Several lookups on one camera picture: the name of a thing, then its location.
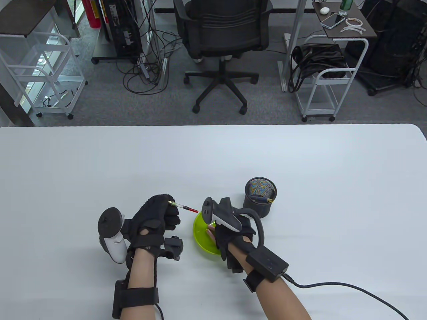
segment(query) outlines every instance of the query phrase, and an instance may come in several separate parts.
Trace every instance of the green plate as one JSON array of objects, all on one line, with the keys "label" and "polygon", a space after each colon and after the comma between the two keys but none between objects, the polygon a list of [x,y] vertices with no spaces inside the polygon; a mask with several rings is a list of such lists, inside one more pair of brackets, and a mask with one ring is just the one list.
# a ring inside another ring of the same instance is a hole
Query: green plate
[{"label": "green plate", "polygon": [[202,213],[200,212],[193,223],[193,236],[196,243],[207,253],[220,254],[219,250],[212,239],[207,235],[206,229],[208,225],[203,221]]}]

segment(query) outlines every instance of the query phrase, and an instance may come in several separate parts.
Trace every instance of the hand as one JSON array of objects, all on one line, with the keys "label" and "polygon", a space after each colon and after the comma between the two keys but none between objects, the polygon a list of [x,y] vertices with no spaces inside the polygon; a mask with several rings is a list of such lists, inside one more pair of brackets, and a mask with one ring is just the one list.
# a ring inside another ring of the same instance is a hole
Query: hand
[{"label": "hand", "polygon": [[230,243],[234,243],[239,247],[238,241],[236,240],[241,240],[242,238],[246,237],[250,242],[252,242],[253,235],[256,234],[254,229],[251,228],[251,222],[248,218],[238,215],[237,219],[239,219],[242,224],[242,231],[240,232],[231,231],[223,225],[216,225],[215,228],[211,225],[208,225],[206,230],[206,233],[215,242],[216,247],[220,250],[223,261],[225,261],[227,257],[228,245]]},{"label": "hand", "polygon": [[139,209],[131,221],[130,238],[147,229],[148,234],[163,235],[165,230],[174,230],[181,223],[178,208],[169,205],[175,201],[171,195],[155,195]]}]

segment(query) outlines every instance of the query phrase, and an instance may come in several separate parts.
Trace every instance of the office chair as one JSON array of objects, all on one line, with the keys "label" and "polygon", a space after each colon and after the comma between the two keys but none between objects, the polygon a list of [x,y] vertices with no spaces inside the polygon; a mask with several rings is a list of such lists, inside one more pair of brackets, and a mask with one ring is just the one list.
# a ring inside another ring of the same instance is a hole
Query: office chair
[{"label": "office chair", "polygon": [[234,57],[251,50],[268,47],[268,19],[273,10],[269,0],[191,0],[185,6],[182,0],[173,1],[178,34],[193,59],[219,57],[218,71],[186,72],[184,83],[190,77],[212,78],[211,84],[197,98],[193,107],[199,113],[200,102],[218,84],[225,84],[243,103],[240,114],[248,108],[245,97],[231,79],[250,78],[258,82],[259,74],[225,70],[226,55]]}]

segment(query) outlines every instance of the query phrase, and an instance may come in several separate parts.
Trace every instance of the fire extinguisher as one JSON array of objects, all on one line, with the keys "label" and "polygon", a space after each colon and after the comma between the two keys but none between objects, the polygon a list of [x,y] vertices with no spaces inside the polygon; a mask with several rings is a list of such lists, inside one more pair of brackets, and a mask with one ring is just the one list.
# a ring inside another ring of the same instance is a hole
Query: fire extinguisher
[{"label": "fire extinguisher", "polygon": [[94,29],[101,27],[101,20],[99,18],[99,12],[97,6],[95,5],[95,1],[98,0],[82,0],[89,25]]}]

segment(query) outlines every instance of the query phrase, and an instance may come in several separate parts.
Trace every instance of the black mesh pen holder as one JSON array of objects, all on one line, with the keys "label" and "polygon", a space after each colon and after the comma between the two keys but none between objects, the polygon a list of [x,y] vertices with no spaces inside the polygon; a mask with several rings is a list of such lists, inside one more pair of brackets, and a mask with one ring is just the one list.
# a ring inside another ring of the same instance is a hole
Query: black mesh pen holder
[{"label": "black mesh pen holder", "polygon": [[270,212],[276,195],[277,189],[271,180],[263,177],[252,178],[245,186],[243,207],[255,210],[260,218],[264,218]]}]

